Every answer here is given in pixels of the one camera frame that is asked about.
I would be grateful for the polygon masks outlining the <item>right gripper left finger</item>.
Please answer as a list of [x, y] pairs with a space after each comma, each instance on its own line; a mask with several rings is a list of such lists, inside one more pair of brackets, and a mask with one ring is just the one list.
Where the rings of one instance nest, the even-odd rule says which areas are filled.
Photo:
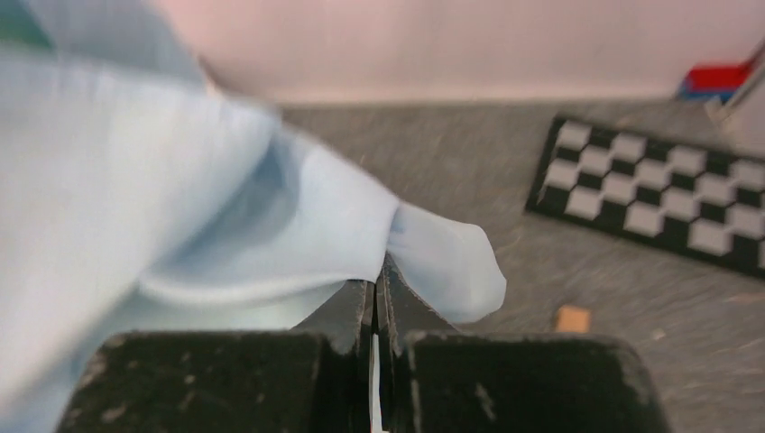
[[375, 287], [287, 331], [131, 332], [88, 363], [60, 432], [366, 432]]

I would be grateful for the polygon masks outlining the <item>light blue pillowcase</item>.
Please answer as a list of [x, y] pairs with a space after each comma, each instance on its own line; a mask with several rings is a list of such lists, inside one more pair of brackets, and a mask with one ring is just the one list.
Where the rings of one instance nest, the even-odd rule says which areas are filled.
[[148, 2], [2, 2], [2, 431], [52, 431], [108, 336], [293, 327], [386, 254], [448, 320], [503, 303], [482, 228], [212, 93]]

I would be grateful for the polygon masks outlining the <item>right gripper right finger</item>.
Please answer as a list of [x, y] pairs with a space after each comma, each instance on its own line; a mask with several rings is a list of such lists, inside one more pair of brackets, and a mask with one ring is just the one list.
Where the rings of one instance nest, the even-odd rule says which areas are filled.
[[635, 350], [611, 336], [457, 330], [386, 257], [377, 280], [389, 432], [668, 432]]

